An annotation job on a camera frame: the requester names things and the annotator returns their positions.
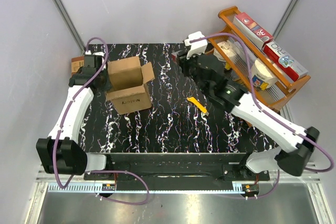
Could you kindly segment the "brown cardboard express box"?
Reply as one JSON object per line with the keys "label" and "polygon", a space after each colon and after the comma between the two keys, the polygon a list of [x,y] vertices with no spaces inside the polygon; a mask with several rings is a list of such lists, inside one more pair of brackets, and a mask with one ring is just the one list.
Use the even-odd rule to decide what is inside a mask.
{"label": "brown cardboard express box", "polygon": [[112,102],[119,115],[149,109],[152,106],[148,83],[155,76],[151,62],[141,65],[138,56],[108,63],[112,88],[106,100]]}

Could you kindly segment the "red product box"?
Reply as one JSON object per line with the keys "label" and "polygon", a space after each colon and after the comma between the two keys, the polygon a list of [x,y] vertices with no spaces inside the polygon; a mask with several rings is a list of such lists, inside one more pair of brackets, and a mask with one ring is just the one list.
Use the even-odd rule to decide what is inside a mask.
{"label": "red product box", "polygon": [[173,59],[174,62],[176,62],[176,60],[178,58],[178,54],[179,54],[178,51],[172,53],[172,59]]}

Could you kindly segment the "yellow utility knife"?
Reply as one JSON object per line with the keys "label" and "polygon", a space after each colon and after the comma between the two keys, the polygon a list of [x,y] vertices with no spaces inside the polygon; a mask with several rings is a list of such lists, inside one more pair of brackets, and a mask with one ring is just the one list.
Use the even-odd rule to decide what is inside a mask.
{"label": "yellow utility knife", "polygon": [[207,111],[207,109],[203,105],[201,105],[197,99],[195,99],[194,97],[187,97],[186,99],[187,101],[194,104],[204,115],[206,116],[209,115],[209,112]]}

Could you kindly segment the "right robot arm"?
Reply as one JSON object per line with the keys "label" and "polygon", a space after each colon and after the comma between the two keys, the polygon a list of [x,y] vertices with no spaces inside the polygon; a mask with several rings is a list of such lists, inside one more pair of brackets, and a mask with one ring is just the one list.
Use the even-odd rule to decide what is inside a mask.
{"label": "right robot arm", "polygon": [[244,85],[226,77],[219,69],[219,61],[212,55],[187,57],[185,51],[172,54],[186,77],[191,78],[208,102],[215,108],[237,116],[269,136],[277,148],[247,154],[240,163],[239,175],[250,180],[265,170],[281,169],[299,177],[314,151],[319,137],[314,127],[307,129],[286,120],[262,103],[254,101]]}

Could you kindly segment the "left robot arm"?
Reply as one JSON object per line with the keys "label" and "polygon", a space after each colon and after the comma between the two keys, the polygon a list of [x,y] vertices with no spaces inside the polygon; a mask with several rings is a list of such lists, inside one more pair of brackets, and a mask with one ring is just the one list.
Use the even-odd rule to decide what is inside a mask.
{"label": "left robot arm", "polygon": [[90,103],[98,92],[111,88],[107,65],[103,65],[104,53],[87,51],[82,57],[83,66],[69,79],[68,95],[61,115],[48,134],[39,138],[36,150],[47,174],[54,173],[53,148],[61,130],[56,147],[56,165],[59,175],[82,175],[95,170],[101,179],[112,177],[114,168],[104,154],[86,153],[78,144],[79,131]]}

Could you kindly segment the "red white toothpaste box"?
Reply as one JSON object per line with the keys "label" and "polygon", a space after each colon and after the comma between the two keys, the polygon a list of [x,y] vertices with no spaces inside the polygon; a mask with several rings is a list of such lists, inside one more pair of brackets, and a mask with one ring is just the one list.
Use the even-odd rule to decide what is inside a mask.
{"label": "red white toothpaste box", "polygon": [[233,23],[260,50],[273,40],[273,36],[245,12],[235,15]]}

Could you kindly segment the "red silver toothpaste box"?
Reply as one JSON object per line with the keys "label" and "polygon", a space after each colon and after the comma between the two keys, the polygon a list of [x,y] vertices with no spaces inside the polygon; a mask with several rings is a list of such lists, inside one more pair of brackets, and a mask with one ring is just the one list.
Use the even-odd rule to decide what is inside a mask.
{"label": "red silver toothpaste box", "polygon": [[292,81],[297,81],[308,74],[308,70],[303,67],[295,58],[286,52],[275,41],[265,44],[263,52],[273,61]]}

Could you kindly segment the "red cleaning pad pack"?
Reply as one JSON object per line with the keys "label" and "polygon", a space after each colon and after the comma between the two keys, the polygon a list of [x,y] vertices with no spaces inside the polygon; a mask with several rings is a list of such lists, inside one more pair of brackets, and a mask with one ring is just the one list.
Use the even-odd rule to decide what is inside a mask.
{"label": "red cleaning pad pack", "polygon": [[74,57],[71,59],[71,75],[75,74],[79,68],[84,65],[84,56]]}

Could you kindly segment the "orange wooden shelf rack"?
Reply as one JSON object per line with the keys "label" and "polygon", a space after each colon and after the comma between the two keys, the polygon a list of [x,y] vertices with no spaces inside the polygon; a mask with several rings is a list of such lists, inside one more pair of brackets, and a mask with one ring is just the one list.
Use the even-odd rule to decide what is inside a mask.
{"label": "orange wooden shelf rack", "polygon": [[257,99],[279,112],[310,80],[307,70],[248,14],[233,6],[218,13],[225,27],[211,38],[211,53],[232,79],[254,88]]}

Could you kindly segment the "right toilet paper roll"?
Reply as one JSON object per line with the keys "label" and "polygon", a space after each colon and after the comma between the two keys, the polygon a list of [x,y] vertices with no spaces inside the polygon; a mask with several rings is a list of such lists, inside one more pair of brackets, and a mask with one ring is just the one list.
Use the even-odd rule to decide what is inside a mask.
{"label": "right toilet paper roll", "polygon": [[278,81],[274,73],[260,59],[254,61],[250,70],[253,85],[261,90],[270,88]]}

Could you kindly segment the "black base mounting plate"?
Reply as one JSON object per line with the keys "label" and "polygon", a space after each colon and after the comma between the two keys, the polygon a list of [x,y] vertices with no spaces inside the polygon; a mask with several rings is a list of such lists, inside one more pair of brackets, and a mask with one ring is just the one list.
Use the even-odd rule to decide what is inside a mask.
{"label": "black base mounting plate", "polygon": [[234,190],[233,182],[268,182],[268,172],[255,175],[241,166],[244,153],[113,153],[107,156],[108,171],[127,171],[117,177],[117,190],[141,191],[141,177],[150,191],[157,193],[179,191]]}

